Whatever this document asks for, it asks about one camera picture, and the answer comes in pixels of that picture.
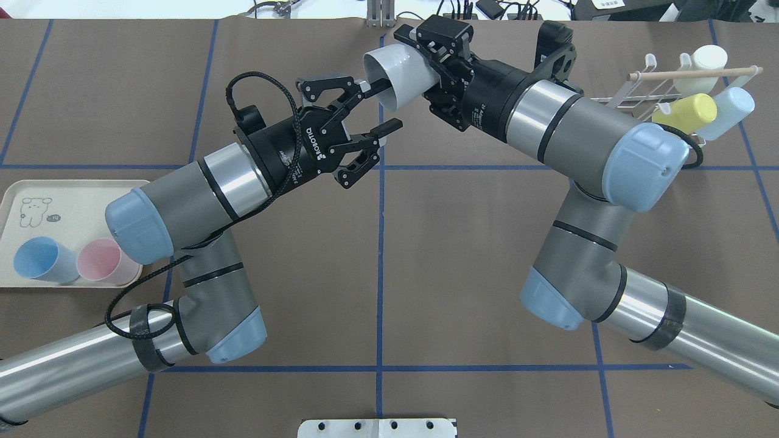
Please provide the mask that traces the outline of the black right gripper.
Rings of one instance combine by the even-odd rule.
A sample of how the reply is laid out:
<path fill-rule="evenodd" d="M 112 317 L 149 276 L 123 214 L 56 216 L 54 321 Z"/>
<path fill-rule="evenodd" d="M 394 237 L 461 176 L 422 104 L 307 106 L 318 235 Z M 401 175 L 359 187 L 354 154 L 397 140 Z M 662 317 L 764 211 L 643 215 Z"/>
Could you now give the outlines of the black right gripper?
<path fill-rule="evenodd" d="M 395 41 L 415 48 L 439 75 L 440 82 L 423 96 L 430 111 L 464 132 L 475 127 L 507 144 L 534 144 L 536 122 L 528 108 L 517 107 L 533 86 L 531 72 L 496 59 L 483 59 L 470 49 L 472 25 L 431 16 L 417 27 L 403 24 Z"/>

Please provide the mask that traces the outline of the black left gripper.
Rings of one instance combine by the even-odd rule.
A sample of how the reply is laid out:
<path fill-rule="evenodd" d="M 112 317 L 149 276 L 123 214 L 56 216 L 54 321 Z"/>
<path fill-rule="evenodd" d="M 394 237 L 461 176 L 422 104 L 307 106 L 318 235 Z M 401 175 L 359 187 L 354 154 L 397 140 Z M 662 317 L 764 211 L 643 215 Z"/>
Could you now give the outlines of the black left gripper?
<path fill-rule="evenodd" d="M 285 189 L 292 190 L 323 173 L 331 173 L 345 189 L 351 188 L 379 161 L 379 148 L 386 137 L 401 130 L 403 122 L 396 117 L 362 135 L 351 135 L 343 121 L 362 100 L 391 89 L 387 78 L 373 82 L 354 80 L 343 75 L 299 78 L 296 88 L 304 106 L 284 121 L 246 136 L 236 127 L 236 134 L 249 150 L 273 190 L 281 189 L 301 139 L 301 151 L 292 180 Z"/>

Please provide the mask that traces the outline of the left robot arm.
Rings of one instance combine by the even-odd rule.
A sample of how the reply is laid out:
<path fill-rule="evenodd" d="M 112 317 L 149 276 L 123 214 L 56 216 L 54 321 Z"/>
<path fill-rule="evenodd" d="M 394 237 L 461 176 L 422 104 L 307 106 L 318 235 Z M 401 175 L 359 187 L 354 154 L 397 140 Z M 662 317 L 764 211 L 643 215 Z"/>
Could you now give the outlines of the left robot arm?
<path fill-rule="evenodd" d="M 159 267 L 128 283 L 101 324 L 2 361 L 2 432 L 34 416 L 189 356 L 215 364 L 256 351 L 264 319 L 231 228 L 322 174 L 345 189 L 379 161 L 390 119 L 351 135 L 343 120 L 387 92 L 387 78 L 299 78 L 292 93 L 250 71 L 225 89 L 239 139 L 109 203 L 113 240 L 135 262 Z"/>

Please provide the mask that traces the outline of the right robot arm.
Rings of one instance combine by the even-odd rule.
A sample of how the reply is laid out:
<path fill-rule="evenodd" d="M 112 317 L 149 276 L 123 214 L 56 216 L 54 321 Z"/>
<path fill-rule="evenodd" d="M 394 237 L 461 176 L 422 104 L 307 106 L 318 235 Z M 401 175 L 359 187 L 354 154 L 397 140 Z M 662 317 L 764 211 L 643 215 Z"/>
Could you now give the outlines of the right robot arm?
<path fill-rule="evenodd" d="M 529 255 L 542 320 L 595 322 L 777 407 L 777 229 L 747 155 L 682 169 L 686 142 L 590 98 L 574 75 L 601 56 L 579 47 L 572 62 L 583 27 L 542 23 L 517 54 L 488 48 L 485 27 L 408 20 L 386 46 L 438 75 L 431 100 L 406 102 L 441 141 L 517 152 L 563 182 Z"/>

